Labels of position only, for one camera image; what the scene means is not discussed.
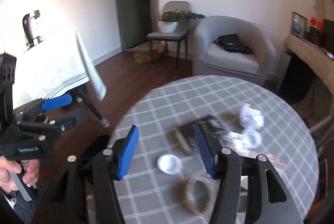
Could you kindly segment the person's left hand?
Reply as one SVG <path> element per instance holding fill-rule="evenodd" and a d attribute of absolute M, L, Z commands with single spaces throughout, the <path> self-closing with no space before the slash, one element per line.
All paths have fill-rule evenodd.
<path fill-rule="evenodd" d="M 12 191 L 17 191 L 18 187 L 11 178 L 10 172 L 14 174 L 20 174 L 22 166 L 16 161 L 8 161 L 5 157 L 1 156 L 0 160 L 1 168 L 1 190 L 5 194 L 9 195 Z M 30 159 L 27 163 L 27 171 L 23 176 L 23 182 L 28 186 L 32 186 L 37 183 L 39 178 L 40 160 Z"/>

